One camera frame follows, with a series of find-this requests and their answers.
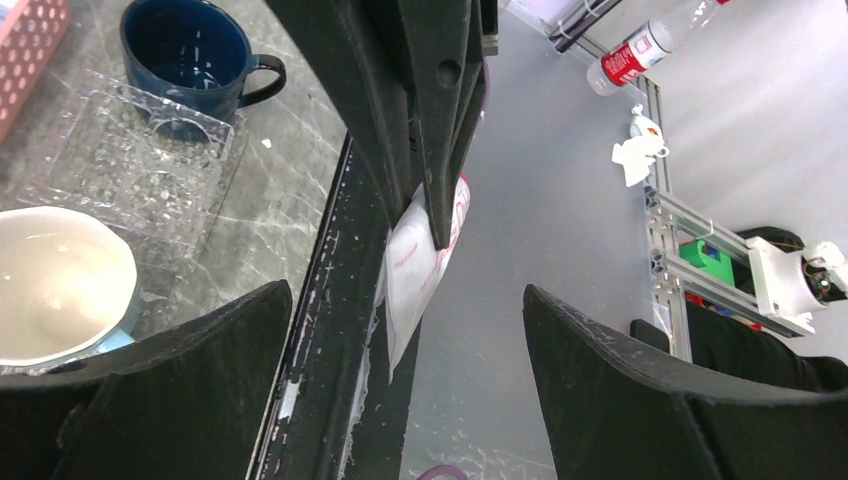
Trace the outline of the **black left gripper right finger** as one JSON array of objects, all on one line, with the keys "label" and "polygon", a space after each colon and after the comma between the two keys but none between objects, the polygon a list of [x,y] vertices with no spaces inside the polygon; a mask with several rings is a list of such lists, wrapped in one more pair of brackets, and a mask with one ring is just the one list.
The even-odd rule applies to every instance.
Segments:
[{"label": "black left gripper right finger", "polygon": [[843,479],[847,394],[680,360],[528,285],[523,322],[561,479]]}]

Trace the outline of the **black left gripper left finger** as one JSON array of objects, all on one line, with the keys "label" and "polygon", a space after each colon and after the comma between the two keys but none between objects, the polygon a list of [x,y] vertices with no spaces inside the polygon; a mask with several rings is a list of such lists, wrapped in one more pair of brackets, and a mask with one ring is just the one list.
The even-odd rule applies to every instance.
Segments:
[{"label": "black left gripper left finger", "polygon": [[291,310],[278,280],[109,353],[3,376],[2,477],[245,478]]}]

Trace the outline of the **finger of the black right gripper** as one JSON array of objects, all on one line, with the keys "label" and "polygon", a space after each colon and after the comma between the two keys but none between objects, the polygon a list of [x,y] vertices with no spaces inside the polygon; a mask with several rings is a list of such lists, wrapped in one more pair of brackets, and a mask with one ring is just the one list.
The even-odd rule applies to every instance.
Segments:
[{"label": "finger of the black right gripper", "polygon": [[396,1],[271,1],[365,161],[396,225],[413,194],[405,46]]}]

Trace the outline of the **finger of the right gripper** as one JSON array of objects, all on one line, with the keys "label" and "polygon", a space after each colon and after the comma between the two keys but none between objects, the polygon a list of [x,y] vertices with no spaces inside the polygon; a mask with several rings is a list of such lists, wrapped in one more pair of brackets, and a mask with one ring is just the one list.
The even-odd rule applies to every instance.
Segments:
[{"label": "finger of the right gripper", "polygon": [[454,189],[485,96],[479,1],[400,1],[431,236],[450,244]]}]

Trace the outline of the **dark blue mug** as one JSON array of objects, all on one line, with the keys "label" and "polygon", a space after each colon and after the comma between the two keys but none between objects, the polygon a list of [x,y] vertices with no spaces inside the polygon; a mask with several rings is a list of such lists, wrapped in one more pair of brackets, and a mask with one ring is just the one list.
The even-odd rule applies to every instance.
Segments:
[{"label": "dark blue mug", "polygon": [[119,34],[131,86],[223,122],[287,82],[283,60],[253,53],[242,27],[208,1],[133,1]]}]

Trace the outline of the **light blue mug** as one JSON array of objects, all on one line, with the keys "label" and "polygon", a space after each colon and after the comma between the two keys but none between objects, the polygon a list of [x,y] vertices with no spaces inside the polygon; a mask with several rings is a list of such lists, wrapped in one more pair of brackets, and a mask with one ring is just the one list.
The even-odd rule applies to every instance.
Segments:
[{"label": "light blue mug", "polygon": [[47,369],[134,343],[140,284],[130,246],[59,207],[1,214],[1,365]]}]

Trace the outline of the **clear textured plastic tray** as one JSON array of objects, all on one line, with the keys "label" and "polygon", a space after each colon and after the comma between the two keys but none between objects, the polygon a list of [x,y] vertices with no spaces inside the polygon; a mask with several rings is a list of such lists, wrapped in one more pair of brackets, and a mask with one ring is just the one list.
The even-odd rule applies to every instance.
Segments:
[{"label": "clear textured plastic tray", "polygon": [[191,257],[205,242],[246,144],[230,121],[88,70],[19,201],[73,209]]}]

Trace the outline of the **pink plastic perforated basket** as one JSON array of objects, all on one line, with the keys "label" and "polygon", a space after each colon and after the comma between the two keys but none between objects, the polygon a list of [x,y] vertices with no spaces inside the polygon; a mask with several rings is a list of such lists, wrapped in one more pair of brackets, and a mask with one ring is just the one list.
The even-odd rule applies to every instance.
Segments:
[{"label": "pink plastic perforated basket", "polygon": [[66,0],[1,1],[1,137],[30,96],[71,20]]}]

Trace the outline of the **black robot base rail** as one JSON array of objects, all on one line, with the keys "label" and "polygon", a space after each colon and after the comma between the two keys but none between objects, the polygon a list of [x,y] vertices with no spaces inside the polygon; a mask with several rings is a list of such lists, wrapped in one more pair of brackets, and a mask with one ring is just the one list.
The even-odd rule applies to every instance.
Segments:
[{"label": "black robot base rail", "polygon": [[398,479],[415,361],[389,382],[375,301],[388,234],[346,139],[306,272],[253,479]]}]

